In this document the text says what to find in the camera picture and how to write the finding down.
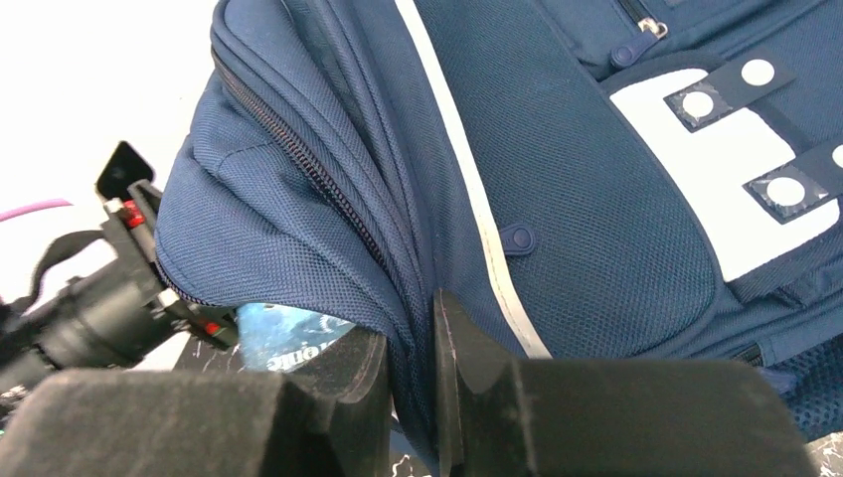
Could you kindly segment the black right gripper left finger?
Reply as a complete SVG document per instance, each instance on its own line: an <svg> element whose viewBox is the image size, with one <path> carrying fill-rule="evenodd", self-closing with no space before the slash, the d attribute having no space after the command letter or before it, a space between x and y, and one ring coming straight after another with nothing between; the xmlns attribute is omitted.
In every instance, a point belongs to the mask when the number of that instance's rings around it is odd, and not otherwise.
<svg viewBox="0 0 843 477"><path fill-rule="evenodd" d="M384 337L355 329L288 375L73 370L1 440L5 476L382 476Z"/></svg>

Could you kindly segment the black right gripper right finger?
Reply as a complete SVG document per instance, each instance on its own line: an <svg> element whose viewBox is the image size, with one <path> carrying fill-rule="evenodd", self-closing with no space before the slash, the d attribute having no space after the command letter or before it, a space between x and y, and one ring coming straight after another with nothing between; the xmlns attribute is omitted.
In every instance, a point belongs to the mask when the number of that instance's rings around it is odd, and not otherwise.
<svg viewBox="0 0 843 477"><path fill-rule="evenodd" d="M521 359L433 302L443 476L811 476L789 412L732 361Z"/></svg>

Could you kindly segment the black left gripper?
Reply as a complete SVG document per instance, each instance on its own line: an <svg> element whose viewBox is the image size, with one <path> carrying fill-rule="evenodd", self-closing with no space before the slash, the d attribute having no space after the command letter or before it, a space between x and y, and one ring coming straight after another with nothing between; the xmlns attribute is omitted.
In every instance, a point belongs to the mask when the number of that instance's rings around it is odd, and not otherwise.
<svg viewBox="0 0 843 477"><path fill-rule="evenodd" d="M223 351L236 345L235 310L188 297L159 268L154 234L162 192L154 178L153 167L120 141L94 183L116 261L32 313L48 323L1 366L2 394L29 392L63 369L132 368L179 332Z"/></svg>

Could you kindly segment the blue book underneath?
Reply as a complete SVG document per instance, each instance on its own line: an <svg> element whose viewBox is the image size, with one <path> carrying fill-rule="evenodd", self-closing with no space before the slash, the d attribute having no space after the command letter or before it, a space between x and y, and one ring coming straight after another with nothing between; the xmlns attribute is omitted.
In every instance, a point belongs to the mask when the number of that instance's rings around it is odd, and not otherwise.
<svg viewBox="0 0 843 477"><path fill-rule="evenodd" d="M354 328L331 315L268 303L238 308L237 325L245 368L276 373L297 370Z"/></svg>

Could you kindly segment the navy blue student backpack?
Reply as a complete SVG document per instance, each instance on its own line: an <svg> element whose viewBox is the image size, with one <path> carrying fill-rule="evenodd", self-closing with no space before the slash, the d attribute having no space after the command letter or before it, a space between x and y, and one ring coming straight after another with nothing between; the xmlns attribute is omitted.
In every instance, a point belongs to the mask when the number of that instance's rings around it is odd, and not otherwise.
<svg viewBox="0 0 843 477"><path fill-rule="evenodd" d="M386 337L438 463L432 309L510 351L733 359L842 428L838 1L222 1L167 181L190 301Z"/></svg>

